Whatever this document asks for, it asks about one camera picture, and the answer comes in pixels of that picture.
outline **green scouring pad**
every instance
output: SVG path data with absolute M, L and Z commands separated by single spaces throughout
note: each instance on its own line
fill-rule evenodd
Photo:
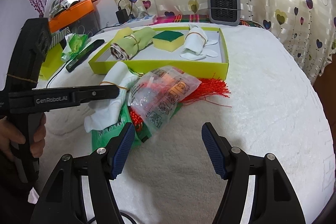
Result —
M 184 35 L 181 32 L 165 30 L 153 37 L 154 47 L 173 52 L 184 44 Z

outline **orange box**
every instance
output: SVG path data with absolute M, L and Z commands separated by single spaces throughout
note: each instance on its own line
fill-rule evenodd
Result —
M 71 8 L 61 12 L 59 15 L 49 21 L 50 32 L 54 33 L 94 10 L 95 8 L 91 0 L 84 0 L 79 2 Z

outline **portable heater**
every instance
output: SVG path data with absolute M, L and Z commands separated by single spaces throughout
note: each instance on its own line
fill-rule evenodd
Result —
M 240 0 L 208 0 L 211 23 L 238 26 L 240 21 Z

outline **power adapter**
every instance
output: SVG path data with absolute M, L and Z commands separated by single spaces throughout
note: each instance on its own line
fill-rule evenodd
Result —
M 128 21 L 128 14 L 126 9 L 121 10 L 120 7 L 118 7 L 118 11 L 116 11 L 115 14 L 118 18 L 119 24 L 123 24 Z

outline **rolled green towel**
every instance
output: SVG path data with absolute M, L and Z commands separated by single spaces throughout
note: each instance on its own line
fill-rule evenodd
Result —
M 144 49 L 155 35 L 155 30 L 145 27 L 111 44 L 111 54 L 119 60 L 130 60 L 139 50 Z

